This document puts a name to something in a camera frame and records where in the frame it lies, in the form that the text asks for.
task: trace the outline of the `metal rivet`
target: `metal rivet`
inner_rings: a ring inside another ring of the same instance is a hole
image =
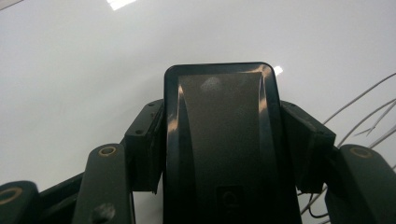
[[[117,151],[115,147],[104,147],[99,150],[99,156],[108,157]]]
[[[364,158],[364,159],[368,159],[368,158],[372,158],[373,154],[367,150],[366,148],[362,148],[362,147],[353,147],[350,149],[350,152],[352,154],[354,154],[355,156]]]
[[[22,194],[23,190],[20,187],[5,189],[0,192],[0,205],[14,201]]]

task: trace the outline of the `black plastic housing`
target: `black plastic housing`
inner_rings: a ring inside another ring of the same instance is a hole
[[[302,193],[321,193],[335,133],[297,105],[282,101],[281,111],[296,186]]]
[[[270,65],[173,66],[164,100],[164,223],[301,223]]]

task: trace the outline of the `rectangular black panel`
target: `rectangular black panel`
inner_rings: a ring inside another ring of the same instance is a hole
[[[271,66],[177,65],[164,90],[165,223],[301,222]]]

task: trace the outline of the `glossy black surface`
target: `glossy black surface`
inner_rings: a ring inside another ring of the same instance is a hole
[[[301,223],[272,67],[177,65],[164,85],[164,222]]]

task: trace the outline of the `white background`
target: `white background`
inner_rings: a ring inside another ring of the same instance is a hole
[[[391,0],[137,0],[116,11],[106,0],[25,0],[1,10],[0,185],[26,179],[43,190],[82,172],[91,150],[118,143],[144,104],[163,98],[174,64],[279,65],[281,99],[323,121],[396,72],[395,12]],[[395,84],[330,121],[337,141],[395,98]],[[395,125],[395,111],[348,143],[369,146]],[[390,165],[395,143],[375,148]],[[161,192],[134,196],[137,223],[162,223]],[[325,212],[322,199],[314,212]]]

